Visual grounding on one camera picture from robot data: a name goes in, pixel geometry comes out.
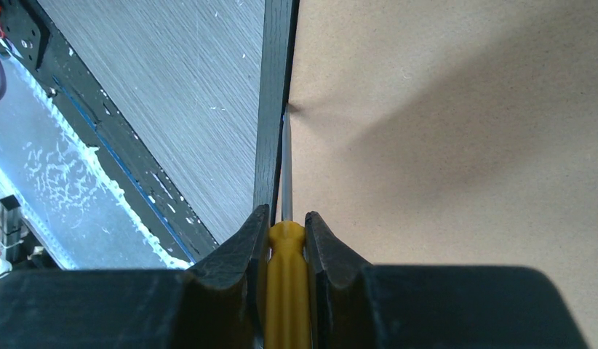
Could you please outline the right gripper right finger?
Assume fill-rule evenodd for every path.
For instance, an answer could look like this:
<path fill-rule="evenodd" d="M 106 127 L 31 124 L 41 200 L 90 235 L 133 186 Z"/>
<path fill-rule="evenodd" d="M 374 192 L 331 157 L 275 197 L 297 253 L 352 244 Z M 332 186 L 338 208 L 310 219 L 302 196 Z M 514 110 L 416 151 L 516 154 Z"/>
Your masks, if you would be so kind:
<path fill-rule="evenodd" d="M 507 265 L 375 265 L 317 212 L 305 217 L 316 348 L 585 348 L 539 270 Z"/>

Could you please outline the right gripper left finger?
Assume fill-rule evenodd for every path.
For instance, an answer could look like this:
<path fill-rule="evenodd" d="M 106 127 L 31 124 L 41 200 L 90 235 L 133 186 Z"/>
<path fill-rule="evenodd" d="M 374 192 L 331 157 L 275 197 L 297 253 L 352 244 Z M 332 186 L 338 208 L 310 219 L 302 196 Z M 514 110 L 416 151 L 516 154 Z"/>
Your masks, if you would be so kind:
<path fill-rule="evenodd" d="M 11 273 L 0 348 L 261 348 L 269 215 L 186 270 Z"/>

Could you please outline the yellow handled screwdriver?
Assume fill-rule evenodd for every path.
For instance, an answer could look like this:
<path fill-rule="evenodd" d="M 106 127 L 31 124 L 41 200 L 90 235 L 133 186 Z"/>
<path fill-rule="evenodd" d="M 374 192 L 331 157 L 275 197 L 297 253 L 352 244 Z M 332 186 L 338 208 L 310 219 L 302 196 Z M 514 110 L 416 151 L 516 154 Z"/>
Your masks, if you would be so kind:
<path fill-rule="evenodd" d="M 268 232 L 265 348 L 311 348 L 305 228 L 293 220 L 290 111 L 282 116 L 281 221 Z"/>

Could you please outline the black picture frame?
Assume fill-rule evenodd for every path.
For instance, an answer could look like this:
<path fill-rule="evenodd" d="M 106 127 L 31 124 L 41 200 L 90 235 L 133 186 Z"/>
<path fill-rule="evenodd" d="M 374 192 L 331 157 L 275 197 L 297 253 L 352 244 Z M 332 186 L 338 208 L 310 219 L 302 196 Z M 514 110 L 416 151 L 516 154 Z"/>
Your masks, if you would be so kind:
<path fill-rule="evenodd" d="M 598 348 L 598 1 L 302 1 L 290 120 L 297 222 L 542 270 Z"/>

